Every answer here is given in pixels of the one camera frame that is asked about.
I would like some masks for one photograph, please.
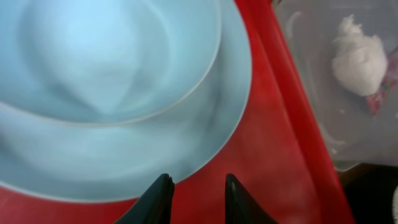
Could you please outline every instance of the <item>bowl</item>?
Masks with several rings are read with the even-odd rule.
[[[221,40],[215,0],[0,4],[0,102],[47,120],[114,126],[187,97]]]

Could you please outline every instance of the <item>light blue plate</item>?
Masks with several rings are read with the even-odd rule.
[[[142,121],[208,74],[221,41],[215,0],[5,0],[0,107],[80,126]]]
[[[243,114],[251,84],[247,33],[232,0],[220,1],[221,48],[198,89],[167,114],[122,128],[77,128],[0,112],[0,184],[70,202],[140,196],[161,174],[175,182],[224,146]]]

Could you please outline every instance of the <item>transparent plastic container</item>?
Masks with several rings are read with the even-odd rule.
[[[382,39],[386,54],[398,47],[398,1],[282,0],[275,13],[336,168],[398,166],[398,90],[373,116],[365,97],[345,90],[331,71],[337,28],[352,14],[366,35]]]

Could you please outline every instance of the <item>red tray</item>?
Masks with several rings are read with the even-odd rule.
[[[221,152],[177,184],[172,223],[223,223],[227,173],[279,223],[354,223],[270,2],[236,3],[253,57],[248,107]],[[0,189],[0,223],[112,223],[133,203],[61,203]]]

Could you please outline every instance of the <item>red surface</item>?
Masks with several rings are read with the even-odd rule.
[[[252,48],[248,107],[225,148],[177,185],[172,223],[223,223],[227,173],[279,223],[354,223],[270,5],[236,2]],[[0,223],[111,223],[133,203],[60,203],[0,189]]]

